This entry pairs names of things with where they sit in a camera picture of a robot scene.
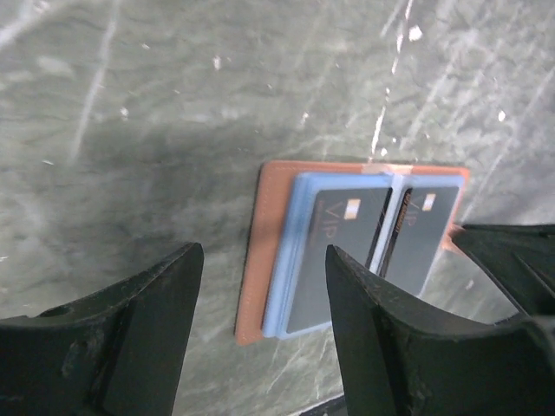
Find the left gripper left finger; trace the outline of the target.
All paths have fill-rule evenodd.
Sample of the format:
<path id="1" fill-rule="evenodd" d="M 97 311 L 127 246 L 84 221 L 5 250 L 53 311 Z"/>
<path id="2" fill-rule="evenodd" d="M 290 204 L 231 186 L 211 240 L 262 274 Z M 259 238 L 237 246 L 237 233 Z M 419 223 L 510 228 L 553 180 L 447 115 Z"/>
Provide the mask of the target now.
<path id="1" fill-rule="evenodd" d="M 2 320 L 2 414 L 171 414 L 203 263 L 188 243 L 92 295 Z"/>

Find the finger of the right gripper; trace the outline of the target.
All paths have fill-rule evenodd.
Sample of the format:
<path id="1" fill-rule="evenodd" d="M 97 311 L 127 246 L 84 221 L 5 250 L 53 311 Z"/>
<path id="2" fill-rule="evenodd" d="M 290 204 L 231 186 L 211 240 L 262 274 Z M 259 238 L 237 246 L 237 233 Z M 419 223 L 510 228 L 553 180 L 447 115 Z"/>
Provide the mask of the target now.
<path id="1" fill-rule="evenodd" d="M 527 315 L 554 315 L 554 225 L 466 224 L 454 245 Z"/>

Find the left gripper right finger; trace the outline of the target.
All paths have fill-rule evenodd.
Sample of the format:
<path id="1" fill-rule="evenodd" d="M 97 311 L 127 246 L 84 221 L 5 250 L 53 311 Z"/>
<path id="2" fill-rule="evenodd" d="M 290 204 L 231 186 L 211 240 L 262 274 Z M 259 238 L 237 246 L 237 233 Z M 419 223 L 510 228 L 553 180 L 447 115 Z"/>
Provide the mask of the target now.
<path id="1" fill-rule="evenodd" d="M 330 312 L 351 415 L 551 415 L 554 320 L 475 322 L 328 258 Z"/>

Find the black credit card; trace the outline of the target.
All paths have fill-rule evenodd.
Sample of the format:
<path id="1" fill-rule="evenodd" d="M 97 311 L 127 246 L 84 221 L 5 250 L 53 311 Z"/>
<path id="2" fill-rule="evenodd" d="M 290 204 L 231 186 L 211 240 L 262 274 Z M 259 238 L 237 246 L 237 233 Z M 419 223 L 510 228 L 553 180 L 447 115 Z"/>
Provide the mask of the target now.
<path id="1" fill-rule="evenodd" d="M 455 185 L 406 186 L 382 258 L 379 275 L 418 296 L 452 216 Z"/>
<path id="2" fill-rule="evenodd" d="M 386 185 L 317 193 L 285 318 L 286 335 L 300 335 L 331 323 L 328 258 L 343 251 L 359 263 L 368 259 L 391 192 Z"/>

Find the pink leather card holder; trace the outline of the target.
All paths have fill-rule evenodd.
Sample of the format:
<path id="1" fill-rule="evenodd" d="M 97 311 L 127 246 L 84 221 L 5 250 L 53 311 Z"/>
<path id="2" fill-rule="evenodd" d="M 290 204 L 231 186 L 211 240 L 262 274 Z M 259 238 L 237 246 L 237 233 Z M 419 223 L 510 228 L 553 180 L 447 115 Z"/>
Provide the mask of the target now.
<path id="1" fill-rule="evenodd" d="M 251 232 L 245 259 L 242 289 L 235 322 L 239 346 L 261 341 L 264 311 L 271 273 L 282 237 L 294 178 L 301 172 L 460 175 L 468 181 L 464 166 L 403 165 L 391 163 L 348 163 L 302 160 L 271 160 L 261 167 Z"/>

